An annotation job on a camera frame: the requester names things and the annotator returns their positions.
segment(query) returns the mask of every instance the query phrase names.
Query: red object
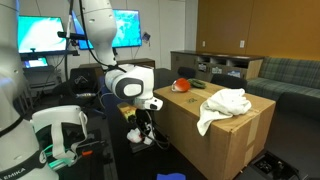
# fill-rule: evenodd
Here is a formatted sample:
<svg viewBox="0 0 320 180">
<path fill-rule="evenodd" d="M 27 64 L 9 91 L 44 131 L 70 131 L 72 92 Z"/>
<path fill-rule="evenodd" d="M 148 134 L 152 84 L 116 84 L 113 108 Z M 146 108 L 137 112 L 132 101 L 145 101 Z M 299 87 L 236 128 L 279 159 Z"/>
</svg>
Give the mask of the red object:
<svg viewBox="0 0 320 180">
<path fill-rule="evenodd" d="M 185 78 L 179 78 L 172 84 L 173 91 L 186 92 L 190 89 L 191 85 Z"/>
<path fill-rule="evenodd" d="M 92 150 L 89 150 L 89 151 L 83 151 L 82 152 L 82 156 L 89 156 L 89 155 L 91 155 L 93 153 L 93 151 Z"/>
</svg>

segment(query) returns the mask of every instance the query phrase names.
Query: cabinet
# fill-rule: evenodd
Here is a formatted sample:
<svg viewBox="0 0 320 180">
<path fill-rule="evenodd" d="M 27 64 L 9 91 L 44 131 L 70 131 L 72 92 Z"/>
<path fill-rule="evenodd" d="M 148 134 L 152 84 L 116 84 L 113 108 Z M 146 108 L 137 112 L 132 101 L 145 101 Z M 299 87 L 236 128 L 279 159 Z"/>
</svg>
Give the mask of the cabinet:
<svg viewBox="0 0 320 180">
<path fill-rule="evenodd" d="M 197 51 L 171 51 L 171 70 L 179 67 L 196 69 L 196 78 L 210 81 L 213 74 L 228 74 L 244 79 L 258 76 L 263 56 L 243 56 Z"/>
</svg>

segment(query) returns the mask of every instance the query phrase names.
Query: cardboard box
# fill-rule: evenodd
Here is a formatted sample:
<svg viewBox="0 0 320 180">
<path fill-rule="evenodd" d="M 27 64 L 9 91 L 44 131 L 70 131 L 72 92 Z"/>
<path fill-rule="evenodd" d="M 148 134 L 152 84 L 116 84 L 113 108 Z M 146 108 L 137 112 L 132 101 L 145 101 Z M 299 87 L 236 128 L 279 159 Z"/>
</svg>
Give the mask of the cardboard box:
<svg viewBox="0 0 320 180">
<path fill-rule="evenodd" d="M 161 133 L 206 178 L 233 179 L 261 150 L 269 131 L 275 102 L 245 94 L 252 108 L 244 115 L 213 121 L 205 136 L 197 129 L 200 105 L 223 87 L 207 83 L 206 89 L 186 93 L 158 89 L 155 96 L 164 101 L 155 120 Z"/>
</svg>

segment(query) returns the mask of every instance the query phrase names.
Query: monitor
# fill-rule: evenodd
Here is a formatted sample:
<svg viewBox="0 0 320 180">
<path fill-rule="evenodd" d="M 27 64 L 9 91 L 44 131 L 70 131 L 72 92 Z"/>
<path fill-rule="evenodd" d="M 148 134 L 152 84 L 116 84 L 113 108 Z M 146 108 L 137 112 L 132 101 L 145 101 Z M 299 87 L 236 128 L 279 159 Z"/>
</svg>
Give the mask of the monitor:
<svg viewBox="0 0 320 180">
<path fill-rule="evenodd" d="M 114 9 L 114 16 L 117 24 L 117 34 L 112 41 L 113 48 L 141 46 L 141 28 L 139 11 Z M 84 34 L 83 28 L 73 13 L 73 21 L 77 34 Z M 88 49 L 85 40 L 79 40 L 79 49 Z"/>
<path fill-rule="evenodd" d="M 63 51 L 66 39 L 59 38 L 63 31 L 59 17 L 19 16 L 18 50 L 19 53 Z"/>
<path fill-rule="evenodd" d="M 38 59 L 22 61 L 24 68 L 44 67 L 48 66 L 47 59 L 45 57 L 39 57 Z"/>
</svg>

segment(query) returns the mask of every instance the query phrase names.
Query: desk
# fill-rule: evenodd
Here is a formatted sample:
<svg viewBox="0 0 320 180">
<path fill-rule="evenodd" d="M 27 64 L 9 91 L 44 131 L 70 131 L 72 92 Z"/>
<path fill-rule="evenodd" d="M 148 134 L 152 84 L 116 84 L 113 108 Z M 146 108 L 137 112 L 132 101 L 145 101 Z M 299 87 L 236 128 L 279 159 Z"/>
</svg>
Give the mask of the desk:
<svg viewBox="0 0 320 180">
<path fill-rule="evenodd" d="M 154 70 L 154 89 L 171 85 L 179 78 L 176 72 L 168 69 Z M 133 124 L 127 123 L 117 104 L 123 102 L 114 95 L 105 95 L 103 103 L 111 136 L 112 149 L 119 180 L 148 180 L 156 179 L 158 173 L 182 173 L 187 179 L 202 180 L 205 177 L 173 146 L 169 150 L 162 150 L 154 145 L 133 154 L 126 136 Z"/>
</svg>

